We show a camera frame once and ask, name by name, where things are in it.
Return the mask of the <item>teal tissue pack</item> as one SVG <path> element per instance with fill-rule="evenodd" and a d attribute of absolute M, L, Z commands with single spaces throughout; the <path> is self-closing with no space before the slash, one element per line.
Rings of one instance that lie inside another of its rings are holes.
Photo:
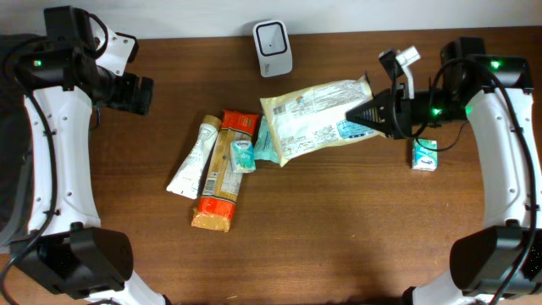
<path fill-rule="evenodd" d="M 253 145 L 248 140 L 236 140 L 230 145 L 232 169 L 238 174 L 252 173 L 256 170 Z"/>
<path fill-rule="evenodd" d="M 412 142 L 412 169 L 435 171 L 438 167 L 437 141 L 419 139 Z"/>

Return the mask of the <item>cream snack bag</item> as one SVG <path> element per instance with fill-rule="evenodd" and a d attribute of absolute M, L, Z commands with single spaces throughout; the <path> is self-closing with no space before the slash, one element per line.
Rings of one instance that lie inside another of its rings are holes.
<path fill-rule="evenodd" d="M 373 99 L 366 77 L 262 97 L 279 165 L 326 147 L 340 147 L 383 133 L 346 119 L 346 112 Z"/>

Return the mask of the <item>white tube with beige cap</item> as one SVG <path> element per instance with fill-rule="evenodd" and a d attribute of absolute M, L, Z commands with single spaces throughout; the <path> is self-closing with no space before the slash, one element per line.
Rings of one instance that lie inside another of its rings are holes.
<path fill-rule="evenodd" d="M 217 140 L 221 124 L 222 120 L 215 116 L 204 116 L 193 148 L 167 185 L 166 191 L 190 199 L 197 198 L 203 170 Z"/>

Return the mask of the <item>teal wipes packet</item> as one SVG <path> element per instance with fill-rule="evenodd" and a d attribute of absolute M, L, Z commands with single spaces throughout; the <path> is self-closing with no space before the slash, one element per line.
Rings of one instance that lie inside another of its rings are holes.
<path fill-rule="evenodd" d="M 274 149 L 274 140 L 266 116 L 261 118 L 257 142 L 254 145 L 254 159 L 270 161 L 275 164 L 279 162 L 279 156 Z"/>

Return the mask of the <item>orange spaghetti package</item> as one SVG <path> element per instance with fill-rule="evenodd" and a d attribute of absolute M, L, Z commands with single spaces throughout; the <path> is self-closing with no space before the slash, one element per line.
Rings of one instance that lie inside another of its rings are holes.
<path fill-rule="evenodd" d="M 232 167 L 231 144 L 251 141 L 258 119 L 257 114 L 224 110 L 200 202 L 191 221 L 193 227 L 223 232 L 230 229 L 243 177 Z"/>

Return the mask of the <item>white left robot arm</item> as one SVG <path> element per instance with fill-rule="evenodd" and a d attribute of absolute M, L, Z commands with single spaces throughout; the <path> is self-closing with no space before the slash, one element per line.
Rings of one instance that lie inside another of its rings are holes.
<path fill-rule="evenodd" d="M 133 36 L 87 20 L 1 39 L 1 248 L 52 294 L 165 304 L 134 270 L 126 234 L 101 226 L 89 130 L 106 106 L 148 112 L 153 82 L 125 67 Z"/>

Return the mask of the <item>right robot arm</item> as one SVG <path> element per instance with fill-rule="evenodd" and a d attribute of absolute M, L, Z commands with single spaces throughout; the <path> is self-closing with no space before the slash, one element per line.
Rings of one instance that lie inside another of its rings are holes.
<path fill-rule="evenodd" d="M 528 61 L 488 54 L 478 37 L 460 37 L 440 52 L 427 91 L 401 76 L 418 61 L 414 47 L 390 49 L 379 62 L 392 81 L 346 118 L 414 146 L 427 128 L 468 123 L 484 183 L 481 231 L 456 241 L 448 270 L 404 291 L 404 304 L 496 304 L 541 292 L 541 168 L 534 139 L 534 83 Z"/>

